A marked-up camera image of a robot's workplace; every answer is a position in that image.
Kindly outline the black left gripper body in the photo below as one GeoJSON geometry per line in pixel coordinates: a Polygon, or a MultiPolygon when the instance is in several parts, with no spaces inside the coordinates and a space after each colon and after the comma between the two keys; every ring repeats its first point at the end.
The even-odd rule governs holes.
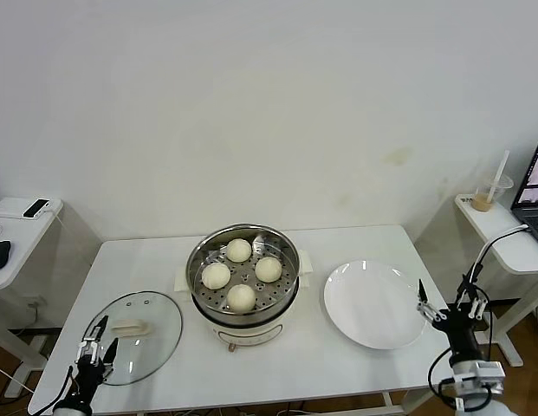
{"type": "Polygon", "coordinates": [[[77,375],[73,380],[76,393],[94,393],[111,373],[111,364],[103,360],[95,364],[90,360],[78,360],[76,366],[77,375]]]}

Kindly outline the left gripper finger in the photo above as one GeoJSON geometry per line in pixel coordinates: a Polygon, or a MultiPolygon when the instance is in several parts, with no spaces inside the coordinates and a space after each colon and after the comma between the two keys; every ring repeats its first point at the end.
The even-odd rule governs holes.
{"type": "Polygon", "coordinates": [[[119,338],[116,337],[113,339],[109,347],[107,348],[106,353],[103,356],[103,379],[106,380],[113,371],[113,362],[115,360],[117,349],[119,344],[119,338]]]}
{"type": "Polygon", "coordinates": [[[107,327],[108,316],[104,315],[90,330],[88,330],[78,347],[78,360],[88,356],[90,362],[99,361],[99,344],[107,327]]]}

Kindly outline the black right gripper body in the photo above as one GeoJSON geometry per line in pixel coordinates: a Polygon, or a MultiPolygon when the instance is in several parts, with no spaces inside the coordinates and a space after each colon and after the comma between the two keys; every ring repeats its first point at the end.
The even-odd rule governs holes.
{"type": "Polygon", "coordinates": [[[446,334],[450,343],[449,362],[481,361],[483,353],[476,341],[476,319],[469,318],[469,307],[441,309],[446,318],[434,320],[432,327],[446,334]]]}

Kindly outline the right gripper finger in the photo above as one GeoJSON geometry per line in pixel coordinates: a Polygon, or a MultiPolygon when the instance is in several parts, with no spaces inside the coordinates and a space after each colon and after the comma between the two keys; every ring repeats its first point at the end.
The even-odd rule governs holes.
{"type": "Polygon", "coordinates": [[[482,296],[474,296],[469,300],[469,312],[467,316],[472,321],[481,321],[488,306],[488,299],[482,296]]]}
{"type": "Polygon", "coordinates": [[[425,286],[421,279],[418,280],[417,311],[430,323],[441,322],[444,320],[444,313],[429,303],[425,286]]]}

